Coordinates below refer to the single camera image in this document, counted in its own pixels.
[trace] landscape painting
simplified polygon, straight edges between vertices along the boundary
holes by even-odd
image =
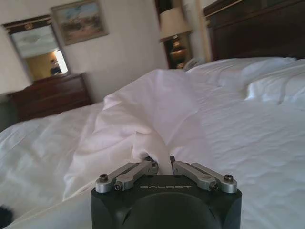
[[[98,0],[84,0],[52,8],[66,45],[107,35]]]

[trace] pillow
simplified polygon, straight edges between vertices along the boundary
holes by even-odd
[[[246,100],[291,103],[305,108],[305,59],[263,77],[248,86]]]
[[[197,66],[187,73],[201,83],[241,91],[261,75],[294,61],[295,58],[282,57],[228,59]]]

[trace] mirror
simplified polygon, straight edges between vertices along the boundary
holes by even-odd
[[[49,15],[3,26],[33,81],[69,72]]]

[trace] white duvet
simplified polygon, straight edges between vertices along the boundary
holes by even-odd
[[[104,105],[18,124],[0,142],[0,200],[22,215],[12,228],[91,228],[92,181],[147,151],[165,173],[171,154],[234,175],[243,229],[305,228],[304,112],[198,76],[154,71]]]
[[[242,228],[304,229],[305,112],[189,78],[216,167],[243,193]]]
[[[102,104],[5,130],[0,205],[14,210],[11,227],[90,228],[90,191],[99,174],[147,155],[161,174],[172,173],[169,154],[213,167],[198,110],[184,72],[156,70]]]

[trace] table lamp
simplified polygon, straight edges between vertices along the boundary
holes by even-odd
[[[173,49],[171,50],[171,58],[176,64],[176,68],[183,68],[186,58],[186,48],[180,43],[179,34],[191,31],[190,26],[184,20],[182,10],[179,7],[164,11],[160,15],[161,18],[161,38],[164,42],[173,38]]]

